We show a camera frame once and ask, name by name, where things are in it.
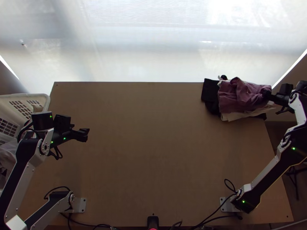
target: wall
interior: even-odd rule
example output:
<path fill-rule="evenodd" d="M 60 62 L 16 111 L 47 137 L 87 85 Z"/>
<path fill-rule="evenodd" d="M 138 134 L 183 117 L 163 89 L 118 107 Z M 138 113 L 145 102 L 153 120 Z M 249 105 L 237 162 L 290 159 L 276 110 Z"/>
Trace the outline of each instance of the wall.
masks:
<path fill-rule="evenodd" d="M 28 93 L 28 90 L 0 61 L 0 95 L 18 93 Z"/>
<path fill-rule="evenodd" d="M 295 66 L 286 74 L 284 79 L 282 79 L 273 89 L 273 94 L 276 94 L 283 83 L 289 83 L 296 86 L 297 82 L 300 80 L 307 81 L 307 55 L 306 51 L 302 54 L 301 59 L 297 62 Z M 276 115 L 275 112 L 278 110 L 273 110 L 267 113 L 267 121 L 281 121 L 289 122 L 296 121 L 295 115 L 289 112 Z"/>

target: wooden table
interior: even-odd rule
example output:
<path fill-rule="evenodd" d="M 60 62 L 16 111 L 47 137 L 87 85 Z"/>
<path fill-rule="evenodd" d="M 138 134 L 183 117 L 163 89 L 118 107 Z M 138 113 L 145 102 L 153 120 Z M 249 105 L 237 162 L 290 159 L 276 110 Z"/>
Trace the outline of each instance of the wooden table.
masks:
<path fill-rule="evenodd" d="M 51 188 L 70 187 L 86 197 L 86 223 L 145 226 L 155 214 L 161 226 L 183 220 L 193 226 L 211 214 L 219 197 L 250 183 L 274 156 L 258 118 L 222 122 L 200 100 L 202 83 L 57 82 L 53 114 L 72 117 L 76 128 L 90 128 L 86 143 L 69 141 L 63 159 L 48 158 L 31 181 L 20 209 L 26 218 L 44 204 Z M 212 225 L 293 221 L 281 179 L 243 220 Z M 55 225 L 66 225 L 59 216 Z"/>

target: pile of clothes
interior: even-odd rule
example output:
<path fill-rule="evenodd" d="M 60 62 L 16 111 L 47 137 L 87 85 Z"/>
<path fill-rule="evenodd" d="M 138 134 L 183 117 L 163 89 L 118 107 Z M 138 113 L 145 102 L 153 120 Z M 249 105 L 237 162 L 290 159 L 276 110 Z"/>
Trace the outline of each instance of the pile of clothes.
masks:
<path fill-rule="evenodd" d="M 205 79 L 201 100 L 206 108 L 222 121 L 234 121 L 244 117 L 266 119 L 266 112 L 274 109 L 266 95 L 272 92 L 270 85 L 257 85 L 235 77 L 228 80 L 225 75 L 219 80 Z"/>

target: metal mounting bracket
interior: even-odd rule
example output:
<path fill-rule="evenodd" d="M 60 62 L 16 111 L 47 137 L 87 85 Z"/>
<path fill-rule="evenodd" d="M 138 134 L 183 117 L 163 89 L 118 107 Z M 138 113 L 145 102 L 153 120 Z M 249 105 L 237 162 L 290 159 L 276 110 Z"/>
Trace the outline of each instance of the metal mounting bracket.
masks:
<path fill-rule="evenodd" d="M 71 200 L 72 209 L 66 210 L 64 213 L 83 213 L 86 207 L 86 198 L 84 197 L 73 197 Z"/>
<path fill-rule="evenodd" d="M 224 202 L 226 197 L 220 197 L 220 204 Z M 222 212 L 242 212 L 241 210 L 237 209 L 230 201 L 226 201 L 225 204 L 221 207 Z"/>

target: wire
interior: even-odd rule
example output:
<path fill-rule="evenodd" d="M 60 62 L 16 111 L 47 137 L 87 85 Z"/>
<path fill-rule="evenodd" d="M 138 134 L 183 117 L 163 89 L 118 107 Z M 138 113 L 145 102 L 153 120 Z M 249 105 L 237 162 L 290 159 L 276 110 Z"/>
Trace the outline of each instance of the wire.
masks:
<path fill-rule="evenodd" d="M 96 228 L 111 228 L 111 229 L 112 229 L 112 227 L 111 227 L 110 225 L 104 224 L 104 223 L 97 224 L 97 225 L 93 228 L 93 230 L 95 230 Z"/>
<path fill-rule="evenodd" d="M 66 219 L 68 219 L 69 217 L 67 217 L 66 215 L 64 215 L 63 213 L 60 213 L 63 217 L 65 217 Z M 79 225 L 82 225 L 82 226 L 87 226 L 87 227 L 96 227 L 96 228 L 114 228 L 112 227 L 111 225 L 108 225 L 108 224 L 104 224 L 104 223 L 101 223 L 101 224 L 98 224 L 98 225 L 92 225 L 92 224 L 86 224 L 86 223 L 80 223 L 78 221 L 75 221 L 74 219 L 70 218 L 69 219 L 71 222 L 73 223 L 76 223 L 76 224 L 79 224 Z"/>
<path fill-rule="evenodd" d="M 211 215 L 209 215 L 207 218 L 205 218 L 204 220 L 202 220 L 202 222 L 200 222 L 200 223 L 197 224 L 196 226 L 191 227 L 191 230 L 203 226 L 203 225 L 204 225 L 204 222 L 205 222 L 207 219 L 209 219 L 210 217 L 212 217 L 215 213 L 217 213 L 217 211 L 218 211 L 218 210 L 226 203 L 226 201 L 229 200 L 229 198 L 231 198 L 233 195 L 236 195 L 236 193 L 231 194 L 229 197 L 227 197 L 227 198 L 223 201 L 223 203 L 222 203 L 222 204 L 221 204 Z"/>
<path fill-rule="evenodd" d="M 232 185 L 233 188 L 231 188 L 231 187 L 228 186 L 228 184 L 226 183 L 227 181 Z M 236 188 L 234 187 L 233 183 L 232 183 L 230 180 L 224 179 L 224 184 L 226 185 L 226 187 L 227 187 L 229 190 L 231 190 L 231 191 L 233 191 L 234 193 L 236 193 Z"/>
<path fill-rule="evenodd" d="M 227 218 L 227 217 L 238 217 L 238 216 L 236 216 L 236 215 L 226 215 L 226 216 L 215 217 L 215 218 L 212 218 L 212 219 L 204 222 L 203 225 L 205 225 L 205 224 L 207 224 L 207 223 L 209 223 L 211 221 L 214 221 L 214 220 L 217 220 L 217 219 L 222 219 L 222 218 Z"/>
<path fill-rule="evenodd" d="M 68 191 L 68 192 L 70 192 L 70 191 L 71 191 L 71 190 L 70 190 L 70 188 L 69 188 L 69 187 L 67 187 L 67 186 L 59 186 L 59 187 L 55 187 L 55 188 L 51 189 L 49 192 L 47 192 L 47 193 L 46 193 L 46 195 L 44 196 L 44 200 L 48 200 L 47 195 L 48 195 L 49 193 L 53 192 L 54 190 L 61 189 L 61 188 L 65 188 L 65 189 L 67 189 L 67 191 Z"/>
<path fill-rule="evenodd" d="M 59 148 L 57 146 L 55 146 L 54 150 L 55 150 L 56 154 L 54 154 L 52 151 L 49 151 L 47 156 L 53 156 L 55 158 L 55 160 L 62 159 L 63 155 L 60 152 Z"/>
<path fill-rule="evenodd" d="M 222 204 L 221 204 L 211 215 L 209 215 L 207 218 L 205 218 L 202 222 L 200 222 L 200 223 L 197 224 L 196 226 L 191 227 L 191 230 L 194 230 L 194 229 L 196 229 L 196 228 L 198 228 L 198 227 L 201 227 L 201 226 L 205 225 L 206 223 L 208 223 L 209 221 L 213 221 L 213 220 L 216 220 L 216 219 L 220 219 L 220 218 L 221 218 L 221 217 L 219 217 L 219 218 L 216 217 L 216 219 L 213 218 L 213 219 L 210 219 L 210 220 L 206 221 L 207 219 L 209 219 L 210 217 L 212 217 L 215 213 L 217 213 L 218 210 L 219 210 L 219 209 L 226 203 L 226 201 L 228 201 L 233 195 L 237 195 L 237 194 L 238 194 L 238 192 L 236 191 L 236 188 L 235 188 L 234 184 L 233 184 L 230 180 L 224 179 L 224 184 L 226 185 L 226 187 L 227 187 L 229 190 L 233 191 L 234 193 L 231 194 L 230 196 L 228 196 L 228 197 L 223 201 L 223 203 L 222 203 Z M 228 215 L 228 216 L 224 216 L 223 218 L 226 218 L 226 217 L 238 217 L 239 219 L 242 218 L 242 217 L 239 216 L 239 215 Z"/>
<path fill-rule="evenodd" d="M 17 136 L 17 142 L 18 143 L 20 142 L 21 135 L 24 133 L 24 131 L 26 131 L 26 130 L 33 130 L 33 129 L 29 129 L 31 127 L 31 125 L 33 125 L 33 122 L 29 123 L 26 127 L 24 127 L 23 129 L 20 130 L 20 132 L 19 132 L 19 134 Z"/>
<path fill-rule="evenodd" d="M 174 224 L 170 227 L 169 230 L 173 230 L 173 229 L 176 227 L 176 225 L 178 225 L 177 227 L 180 227 L 181 224 L 182 224 L 182 220 L 181 220 L 181 221 L 178 221 L 178 222 L 176 222 L 176 223 L 174 223 Z"/>
<path fill-rule="evenodd" d="M 67 226 L 68 226 L 68 229 L 71 230 L 71 227 L 70 227 L 70 218 L 72 216 L 72 213 L 69 213 L 68 215 L 68 218 L 67 218 Z"/>

